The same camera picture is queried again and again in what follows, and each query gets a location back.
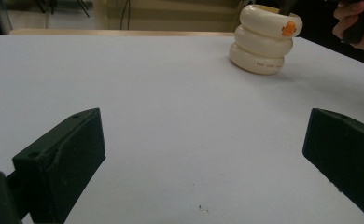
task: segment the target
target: white tabletop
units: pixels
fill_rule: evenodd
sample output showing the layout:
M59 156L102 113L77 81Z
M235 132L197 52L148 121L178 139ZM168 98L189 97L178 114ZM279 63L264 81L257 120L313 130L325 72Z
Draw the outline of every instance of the white tabletop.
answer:
M314 107L364 122L364 64L296 38L264 77L231 63L232 43L0 36L0 171L100 107L107 158L67 223L363 224L301 150Z

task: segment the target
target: human hand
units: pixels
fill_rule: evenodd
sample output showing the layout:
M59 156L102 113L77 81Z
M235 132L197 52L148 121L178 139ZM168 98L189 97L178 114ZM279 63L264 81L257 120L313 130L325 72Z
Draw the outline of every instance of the human hand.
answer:
M338 8L334 11L334 17L339 20L339 23L333 28L333 34L342 39L344 31L357 22L362 12L364 12L364 1L356 3L340 2ZM354 48L364 50L364 35L359 43L351 45Z

